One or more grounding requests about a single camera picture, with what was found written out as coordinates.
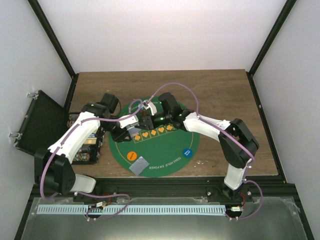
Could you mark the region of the blue patterned card deck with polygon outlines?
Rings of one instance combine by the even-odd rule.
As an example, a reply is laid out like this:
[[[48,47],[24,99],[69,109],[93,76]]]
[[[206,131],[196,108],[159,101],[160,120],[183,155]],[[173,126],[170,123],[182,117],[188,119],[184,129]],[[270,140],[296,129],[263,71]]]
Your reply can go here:
[[[127,126],[126,128],[132,138],[137,136],[141,131],[140,128],[136,128],[135,126]]]

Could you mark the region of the orange big blind button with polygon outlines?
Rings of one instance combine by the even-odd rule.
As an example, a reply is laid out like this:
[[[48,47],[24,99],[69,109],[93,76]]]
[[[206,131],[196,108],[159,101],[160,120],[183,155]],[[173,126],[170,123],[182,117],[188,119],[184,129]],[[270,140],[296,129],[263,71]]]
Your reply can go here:
[[[127,153],[127,159],[131,162],[135,161],[138,158],[138,155],[135,151],[130,151]]]

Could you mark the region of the dealt cards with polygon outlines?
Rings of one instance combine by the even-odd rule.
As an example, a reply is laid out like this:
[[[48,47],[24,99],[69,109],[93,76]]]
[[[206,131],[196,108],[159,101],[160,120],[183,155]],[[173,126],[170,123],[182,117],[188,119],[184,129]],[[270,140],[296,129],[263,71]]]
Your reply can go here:
[[[150,163],[142,156],[140,156],[130,167],[129,170],[136,176],[139,176]]]

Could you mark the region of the blue small blind button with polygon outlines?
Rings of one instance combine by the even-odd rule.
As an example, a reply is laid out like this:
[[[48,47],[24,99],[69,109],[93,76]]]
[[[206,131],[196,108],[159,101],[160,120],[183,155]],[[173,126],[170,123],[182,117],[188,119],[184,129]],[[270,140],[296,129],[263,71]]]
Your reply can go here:
[[[182,151],[182,154],[185,158],[192,158],[193,157],[193,150],[191,148],[185,148]]]

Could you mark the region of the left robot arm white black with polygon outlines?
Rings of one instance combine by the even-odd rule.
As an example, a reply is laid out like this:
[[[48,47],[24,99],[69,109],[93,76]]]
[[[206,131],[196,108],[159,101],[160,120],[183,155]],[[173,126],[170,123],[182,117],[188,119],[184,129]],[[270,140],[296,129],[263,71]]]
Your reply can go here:
[[[76,153],[87,138],[99,128],[110,132],[118,142],[131,140],[128,127],[138,123],[137,114],[122,117],[113,115],[118,98],[106,93],[100,102],[87,103],[81,110],[75,123],[48,149],[39,149],[34,155],[34,177],[39,186],[40,196],[48,200],[44,190],[52,190],[54,195],[84,193],[91,202],[97,202],[102,189],[90,176],[76,174],[72,168]]]

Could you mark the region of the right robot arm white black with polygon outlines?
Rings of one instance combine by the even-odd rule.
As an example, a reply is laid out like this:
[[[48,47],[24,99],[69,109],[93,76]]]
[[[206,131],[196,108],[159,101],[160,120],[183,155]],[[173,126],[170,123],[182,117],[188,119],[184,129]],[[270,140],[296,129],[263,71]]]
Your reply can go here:
[[[145,113],[139,120],[139,128],[153,130],[170,124],[176,130],[201,134],[218,141],[228,163],[222,195],[229,202],[236,200],[260,147],[247,125],[239,118],[217,120],[183,109],[170,92],[161,94],[158,100],[161,111],[157,111],[151,99],[142,102],[140,106]]]

